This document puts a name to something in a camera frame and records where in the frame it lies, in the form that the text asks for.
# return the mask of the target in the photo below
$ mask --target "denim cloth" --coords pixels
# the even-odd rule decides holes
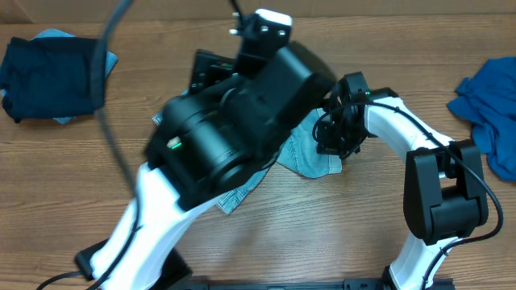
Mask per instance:
[[[448,109],[472,123],[473,141],[491,169],[504,181],[516,181],[516,57],[488,60],[456,92]]]
[[[34,37],[34,39],[46,38],[46,37],[76,37],[76,36],[51,28],[51,29],[47,29],[47,30],[39,33],[38,35],[36,35]],[[106,54],[106,77],[109,76],[109,74],[111,73],[111,70],[113,70],[114,66],[116,65],[116,63],[118,61],[119,61],[119,58],[114,53],[108,52]],[[6,91],[3,89],[2,96],[5,96],[5,94],[6,94]],[[75,118],[75,117],[54,118],[54,120],[58,121],[61,124],[65,124],[73,118]]]
[[[292,130],[285,141],[277,162],[293,172],[309,178],[319,178],[328,174],[341,173],[342,162],[337,155],[317,154],[317,142],[312,138],[315,122],[324,114],[322,109],[312,110],[306,118]],[[156,125],[161,122],[161,115],[154,116]],[[268,169],[255,173],[244,185],[224,193],[217,206],[224,213],[232,213],[243,199],[260,184]]]

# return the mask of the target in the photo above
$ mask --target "wire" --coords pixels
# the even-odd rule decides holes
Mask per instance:
[[[280,158],[280,151],[281,151],[281,148],[280,148],[280,150],[278,152],[276,152],[276,156],[273,159],[271,159],[266,165],[264,165],[260,169],[260,171],[271,168],[276,163],[278,158]]]
[[[239,3],[236,0],[229,0],[229,3],[233,6],[233,10],[239,14],[240,26],[243,26],[243,15]]]
[[[80,275],[82,275],[81,271],[71,271],[71,272],[68,272],[68,273],[63,273],[63,274],[59,274],[59,275],[53,276],[52,278],[44,281],[40,286],[38,286],[38,288],[36,290],[42,290],[43,288],[45,288],[48,285],[56,282],[57,280],[61,280],[61,279],[64,279],[64,278],[77,277],[77,276],[80,276]]]
[[[365,141],[365,139],[367,138],[367,136],[364,136],[350,151],[348,151],[346,153],[346,155],[344,155],[341,160],[345,160],[347,157],[351,156],[353,153],[355,153],[355,151],[360,147],[360,145],[362,145],[362,143]]]
[[[109,21],[107,22],[106,27],[104,28],[104,31],[102,33],[101,39],[97,42],[97,45],[94,49],[93,59],[91,63],[91,72],[89,75],[89,92],[91,101],[94,104],[96,108],[99,108],[95,111],[95,114],[98,116],[98,121],[100,122],[100,126],[102,128],[102,132],[104,133],[104,136],[106,138],[106,141],[109,144],[109,147],[111,149],[111,153],[113,154],[113,157],[117,164],[119,165],[120,169],[122,170],[123,178],[127,183],[127,186],[129,186],[130,190],[133,193],[133,196],[135,198],[135,220],[133,221],[132,227],[131,227],[131,233],[127,237],[126,242],[123,244],[122,249],[117,254],[117,256],[114,258],[111,265],[104,271],[104,273],[101,275],[101,277],[93,283],[91,286],[89,286],[86,290],[94,290],[99,288],[106,280],[109,278],[110,274],[113,272],[113,270],[116,268],[116,266],[120,263],[123,256],[127,253],[127,250],[131,246],[132,242],[135,239],[136,232],[139,229],[139,220],[141,218],[141,196],[139,192],[136,190],[136,183],[135,179],[131,174],[131,169],[127,165],[126,160],[123,158],[123,155],[121,151],[119,150],[119,147],[113,137],[113,134],[111,133],[109,123],[106,118],[106,114],[103,109],[103,102],[104,102],[104,96],[105,96],[105,86],[104,86],[104,64],[105,64],[105,58],[106,58],[106,51],[107,51],[107,43],[113,34],[114,29],[116,28],[117,24],[120,22],[120,19],[123,17],[123,15],[127,12],[129,7],[132,4],[132,0],[120,0],[119,4],[114,9],[113,14],[110,16]],[[41,290],[51,284],[52,282],[55,282],[60,279],[72,277],[72,276],[79,276],[81,274],[80,271],[76,272],[70,272],[65,273],[61,275],[57,275],[45,282],[43,282],[37,290]]]
[[[386,109],[389,109],[389,110],[392,110],[398,114],[401,114],[403,117],[407,118],[410,122],[412,122],[431,142],[433,142],[436,146],[440,147],[441,149],[443,149],[446,154],[448,154],[450,157],[452,157],[456,164],[459,165],[464,171],[466,171],[480,186],[482,186],[485,191],[487,192],[487,194],[489,195],[489,198],[491,198],[491,201],[493,201],[493,204],[494,204],[494,207],[496,208],[496,211],[497,211],[497,218],[498,218],[498,221],[497,221],[497,225],[496,227],[489,233],[487,234],[484,234],[484,235],[481,235],[481,236],[478,236],[478,237],[474,237],[474,238],[466,238],[466,239],[463,239],[463,240],[460,240],[460,241],[457,241],[457,242],[452,242],[452,243],[449,243],[447,244],[446,246],[444,246],[441,251],[434,257],[434,259],[432,260],[430,266],[427,268],[427,272],[425,273],[424,277],[423,277],[423,282],[422,282],[422,286],[421,286],[421,290],[424,290],[427,283],[428,283],[428,278],[430,277],[430,274],[432,273],[435,265],[437,265],[437,262],[443,257],[443,254],[444,253],[447,253],[450,249],[452,249],[453,247],[456,247],[456,246],[459,246],[459,245],[465,245],[465,244],[468,244],[468,243],[471,243],[471,242],[480,242],[480,241],[484,241],[488,238],[492,238],[494,237],[495,235],[497,235],[501,228],[503,227],[503,220],[504,220],[504,217],[503,217],[503,210],[501,208],[501,205],[500,205],[500,201],[497,199],[496,195],[494,194],[493,190],[491,190],[491,188],[485,183],[485,181],[483,181],[471,168],[469,168],[455,153],[453,153],[448,147],[444,146],[436,137],[434,137],[432,135],[432,133],[430,133],[421,123],[419,123],[414,117],[412,117],[411,115],[409,115],[408,113],[402,111],[402,110],[399,110],[399,108],[397,107],[393,107],[393,106],[389,106],[389,105],[386,105],[386,104],[382,104],[382,103],[377,103],[377,102],[373,102],[373,101],[363,101],[363,102],[358,102],[358,103],[354,103],[354,104],[346,104],[346,105],[342,105],[342,106],[339,106],[335,109],[333,109],[332,111],[328,112],[328,113],[325,113],[323,116],[321,116],[321,118],[319,118],[317,120],[317,122],[314,124],[314,129],[312,130],[312,135],[314,137],[315,140],[317,140],[315,137],[316,137],[316,130],[317,130],[317,127],[319,126],[319,124],[321,123],[321,121],[327,117],[329,114],[334,114],[340,110],[345,110],[347,109],[348,107],[351,107],[351,106],[379,106],[379,107],[383,107],[383,108],[386,108]]]

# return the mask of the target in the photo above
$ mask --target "wooden table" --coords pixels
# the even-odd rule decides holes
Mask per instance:
[[[30,39],[56,27],[84,37],[101,24],[1,25]],[[124,23],[110,50],[119,57],[106,111],[134,171],[153,124],[151,117],[185,89],[197,48],[233,56],[233,22]],[[446,103],[455,87],[488,58],[516,55],[516,16],[402,16],[296,19],[293,38],[336,72],[361,70],[369,86],[389,86],[436,130],[466,139],[468,123]],[[440,277],[459,289],[514,288],[515,186],[484,167],[499,196],[506,226],[496,238],[459,247]],[[195,222],[178,249],[195,280],[240,282],[338,281],[378,277],[402,248],[408,229],[402,211],[404,166],[378,139],[318,180],[274,165],[258,189],[230,216],[218,208]],[[0,113],[0,289],[34,289],[75,270],[77,251],[109,237],[130,194],[111,159],[98,123],[79,118],[66,126],[47,120],[14,124]],[[490,219],[475,231],[482,234]],[[49,289],[83,289],[79,279]]]

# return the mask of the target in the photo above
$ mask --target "dark blue cloth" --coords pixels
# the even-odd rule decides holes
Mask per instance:
[[[448,109],[472,123],[473,141],[491,169],[502,180],[516,181],[516,57],[488,60],[456,92]]]

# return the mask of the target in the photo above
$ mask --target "led indicator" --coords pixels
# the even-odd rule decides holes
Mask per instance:
[[[172,148],[170,148],[170,149],[174,150],[174,149],[176,149],[176,148],[178,148],[178,147],[180,147],[180,146],[181,146],[181,143],[178,143],[178,144],[176,144],[176,145],[172,146]]]

